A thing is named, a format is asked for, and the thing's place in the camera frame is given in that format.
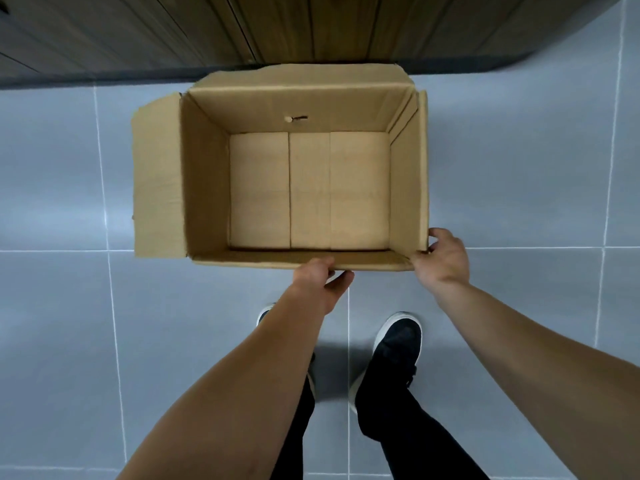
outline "gray tile floor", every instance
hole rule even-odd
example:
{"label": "gray tile floor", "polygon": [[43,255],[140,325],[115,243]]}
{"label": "gray tile floor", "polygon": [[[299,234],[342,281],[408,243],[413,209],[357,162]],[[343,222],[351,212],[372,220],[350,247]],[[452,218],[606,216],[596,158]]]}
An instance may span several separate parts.
{"label": "gray tile floor", "polygon": [[[640,364],[640,0],[500,72],[420,76],[431,224],[472,279]],[[0,479],[114,478],[162,412],[253,328],[288,271],[138,260],[129,119],[188,84],[0,91]],[[571,478],[411,273],[358,273],[317,350],[307,478],[386,475],[346,391],[398,310],[412,392],[496,478]]]}

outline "black pants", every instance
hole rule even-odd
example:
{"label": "black pants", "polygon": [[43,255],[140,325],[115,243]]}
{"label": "black pants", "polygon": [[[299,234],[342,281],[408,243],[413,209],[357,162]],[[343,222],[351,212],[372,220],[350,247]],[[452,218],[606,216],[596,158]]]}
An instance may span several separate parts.
{"label": "black pants", "polygon": [[[306,381],[272,480],[302,478],[302,436],[314,407]],[[374,358],[369,364],[358,391],[356,409],[360,429],[380,442],[395,480],[488,480],[447,430],[422,410],[384,358]]]}

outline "forearm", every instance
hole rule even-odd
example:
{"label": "forearm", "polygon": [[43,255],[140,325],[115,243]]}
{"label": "forearm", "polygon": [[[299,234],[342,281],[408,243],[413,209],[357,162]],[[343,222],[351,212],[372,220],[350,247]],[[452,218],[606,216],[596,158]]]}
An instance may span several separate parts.
{"label": "forearm", "polygon": [[288,288],[260,326],[167,411],[121,480],[267,479],[323,318],[318,293]]}
{"label": "forearm", "polygon": [[581,479],[640,474],[640,369],[567,339],[484,291],[434,295],[500,387]]}

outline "wooden cabinet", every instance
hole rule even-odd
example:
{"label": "wooden cabinet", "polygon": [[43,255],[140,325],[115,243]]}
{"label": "wooden cabinet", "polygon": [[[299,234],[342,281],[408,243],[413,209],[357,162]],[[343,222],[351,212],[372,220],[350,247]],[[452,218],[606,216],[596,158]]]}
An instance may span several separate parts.
{"label": "wooden cabinet", "polygon": [[0,84],[276,63],[490,70],[618,0],[0,0]]}

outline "cardboard box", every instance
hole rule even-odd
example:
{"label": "cardboard box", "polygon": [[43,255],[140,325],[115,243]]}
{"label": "cardboard box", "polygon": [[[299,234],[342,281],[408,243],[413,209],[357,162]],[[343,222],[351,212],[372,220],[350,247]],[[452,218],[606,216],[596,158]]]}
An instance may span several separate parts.
{"label": "cardboard box", "polygon": [[428,245],[426,121],[396,65],[210,74],[132,119],[136,256],[412,269]]}

